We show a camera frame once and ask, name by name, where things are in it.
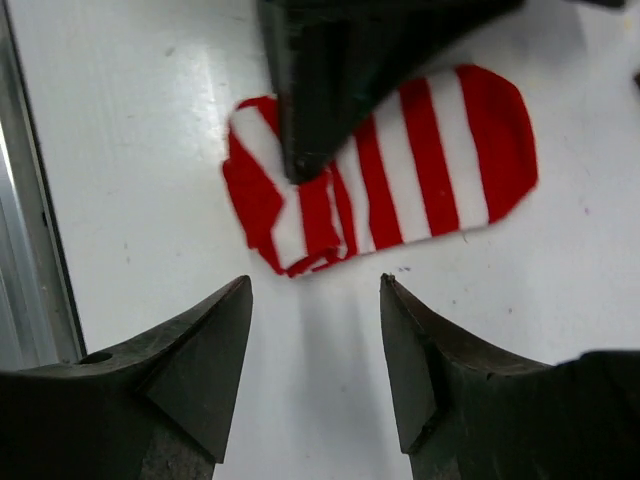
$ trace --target fabric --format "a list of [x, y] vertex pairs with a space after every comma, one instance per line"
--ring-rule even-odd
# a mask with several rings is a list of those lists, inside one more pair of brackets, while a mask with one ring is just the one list
[[241, 103], [223, 173], [247, 245], [291, 277], [498, 222], [538, 179], [522, 96], [477, 66], [402, 85], [301, 186], [285, 177], [277, 119], [273, 97]]

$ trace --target black plastic part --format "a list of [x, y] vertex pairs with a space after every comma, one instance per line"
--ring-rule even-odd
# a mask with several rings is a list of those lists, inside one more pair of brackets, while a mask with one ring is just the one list
[[[315, 178], [425, 61], [524, 0], [257, 0], [285, 172]], [[590, 0], [620, 7], [623, 0]]]
[[457, 327], [390, 276], [381, 312], [415, 480], [638, 478], [640, 353], [546, 366]]
[[210, 480], [249, 335], [243, 277], [76, 365], [0, 374], [0, 478]]

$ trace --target white stripe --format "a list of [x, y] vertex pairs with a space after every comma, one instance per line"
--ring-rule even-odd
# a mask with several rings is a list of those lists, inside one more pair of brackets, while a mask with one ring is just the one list
[[340, 214], [338, 213], [338, 201], [336, 200], [333, 178], [327, 184], [327, 198], [329, 199], [329, 208], [331, 209], [331, 223], [340, 241], [340, 245], [338, 245], [336, 255], [340, 260], [344, 260], [344, 258], [347, 256], [348, 248], [347, 243], [344, 239], [344, 230], [342, 228], [342, 222], [340, 221]]
[[431, 237], [416, 162], [400, 94], [393, 92], [375, 112], [382, 164], [405, 243]]
[[336, 158], [336, 166], [351, 200], [357, 253], [362, 255], [375, 252], [376, 247], [369, 226], [369, 196], [362, 178], [355, 138], [349, 137], [347, 139]]
[[438, 121], [440, 141], [456, 200], [460, 229], [489, 223], [489, 210], [458, 75], [442, 72], [427, 78]]
[[230, 125], [240, 143], [284, 199], [271, 233], [279, 264], [286, 270], [308, 255], [298, 188], [288, 183], [282, 166], [280, 142], [258, 109], [244, 108], [235, 112]]
[[282, 164], [280, 141], [255, 107], [243, 108], [231, 115], [231, 129], [244, 148], [262, 167], [280, 193], [291, 189]]

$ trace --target sock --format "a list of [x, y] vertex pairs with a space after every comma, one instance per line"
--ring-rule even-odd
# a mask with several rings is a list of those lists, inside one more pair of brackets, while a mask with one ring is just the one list
[[279, 134], [275, 98], [241, 103], [223, 174], [248, 247], [291, 277], [491, 225], [538, 180], [520, 92], [472, 65], [402, 85], [303, 185], [285, 177]]

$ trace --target white table surface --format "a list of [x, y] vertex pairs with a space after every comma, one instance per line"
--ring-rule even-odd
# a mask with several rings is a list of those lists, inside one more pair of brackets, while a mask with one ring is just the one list
[[89, 350], [253, 278], [216, 479], [410, 478], [382, 349], [383, 272], [538, 360], [640, 347], [638, 7], [531, 1], [436, 62], [476, 62], [525, 94], [540, 186], [506, 222], [292, 281], [246, 250], [220, 175], [228, 112], [269, 90], [251, 0], [10, 4]]

